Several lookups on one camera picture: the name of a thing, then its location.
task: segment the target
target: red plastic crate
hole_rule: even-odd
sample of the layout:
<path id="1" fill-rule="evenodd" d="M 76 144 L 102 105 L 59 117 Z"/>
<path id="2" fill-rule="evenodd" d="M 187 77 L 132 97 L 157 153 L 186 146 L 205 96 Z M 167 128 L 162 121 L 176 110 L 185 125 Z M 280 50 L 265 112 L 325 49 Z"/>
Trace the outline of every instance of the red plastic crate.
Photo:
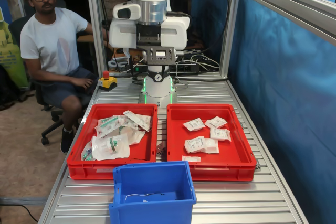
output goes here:
<path id="1" fill-rule="evenodd" d="M 188 153 L 185 140 L 198 136 L 210 138 L 210 129 L 189 131 L 183 123 L 201 118 L 203 123 L 219 116 L 228 123 L 231 142 L 218 141 L 219 153 Z M 193 180 L 251 181 L 257 161 L 245 137 L 234 108 L 228 104 L 171 104 L 167 106 L 167 161 L 181 161 L 183 156 L 201 157 L 201 162 L 189 162 Z"/>
<path id="2" fill-rule="evenodd" d="M 156 162 L 156 139 L 158 136 L 157 105 L 154 104 L 96 104 L 92 107 L 74 147 L 68 157 L 68 167 L 72 179 L 113 179 L 113 169 L 125 164 Z M 82 161 L 81 152 L 85 145 L 96 136 L 95 127 L 99 119 L 122 115 L 126 110 L 135 114 L 153 117 L 152 130 L 146 132 L 139 144 L 130 146 L 128 158 L 104 161 Z"/>

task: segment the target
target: chair wheel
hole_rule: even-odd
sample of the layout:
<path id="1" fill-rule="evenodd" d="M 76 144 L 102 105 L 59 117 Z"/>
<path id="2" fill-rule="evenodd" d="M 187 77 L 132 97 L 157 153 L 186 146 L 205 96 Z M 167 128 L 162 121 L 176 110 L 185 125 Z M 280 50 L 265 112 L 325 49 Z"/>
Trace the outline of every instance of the chair wheel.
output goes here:
<path id="1" fill-rule="evenodd" d="M 49 140 L 48 140 L 47 137 L 46 137 L 46 138 L 42 138 L 42 139 L 41 139 L 41 142 L 42 142 L 42 145 L 47 145 L 47 144 L 49 144 Z"/>
<path id="2" fill-rule="evenodd" d="M 59 120 L 59 116 L 54 115 L 51 119 L 53 122 L 57 122 Z"/>

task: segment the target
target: red button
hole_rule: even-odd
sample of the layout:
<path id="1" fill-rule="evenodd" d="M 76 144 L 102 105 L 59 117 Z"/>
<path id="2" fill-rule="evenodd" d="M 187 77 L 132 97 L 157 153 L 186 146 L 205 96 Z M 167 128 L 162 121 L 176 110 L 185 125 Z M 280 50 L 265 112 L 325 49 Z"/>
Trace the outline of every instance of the red button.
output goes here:
<path id="1" fill-rule="evenodd" d="M 109 71 L 103 71 L 103 78 L 105 80 L 108 80 L 110 78 L 110 72 Z"/>

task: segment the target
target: blue plastic crate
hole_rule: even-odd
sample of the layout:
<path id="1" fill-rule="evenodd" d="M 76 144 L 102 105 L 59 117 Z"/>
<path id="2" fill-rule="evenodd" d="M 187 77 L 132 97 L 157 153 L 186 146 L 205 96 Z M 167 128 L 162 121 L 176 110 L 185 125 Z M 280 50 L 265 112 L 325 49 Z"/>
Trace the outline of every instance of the blue plastic crate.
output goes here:
<path id="1" fill-rule="evenodd" d="M 196 194 L 188 162 L 124 165 L 113 176 L 112 224 L 191 223 Z"/>

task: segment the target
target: slotted aluminum surface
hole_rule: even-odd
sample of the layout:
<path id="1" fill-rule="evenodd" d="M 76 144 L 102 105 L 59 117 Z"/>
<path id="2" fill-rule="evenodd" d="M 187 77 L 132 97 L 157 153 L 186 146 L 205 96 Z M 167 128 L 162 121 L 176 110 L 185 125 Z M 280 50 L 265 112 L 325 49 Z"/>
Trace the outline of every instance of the slotted aluminum surface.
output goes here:
<path id="1" fill-rule="evenodd" d="M 196 78 L 220 78 L 207 74 Z M 140 86 L 132 80 L 118 79 L 118 87 L 111 92 L 99 92 L 96 103 L 137 103 Z M 188 87 L 176 85 L 179 103 L 226 103 L 234 106 L 246 137 L 261 170 L 250 183 L 194 182 L 197 204 L 193 208 L 192 224 L 199 223 L 306 223 L 288 185 L 269 152 L 258 138 L 255 127 L 247 120 L 229 82 L 189 82 Z M 166 140 L 166 113 L 159 110 L 158 145 Z M 60 172 L 39 223 L 108 224 L 108 204 L 113 202 L 112 180 L 72 180 L 67 166 Z"/>

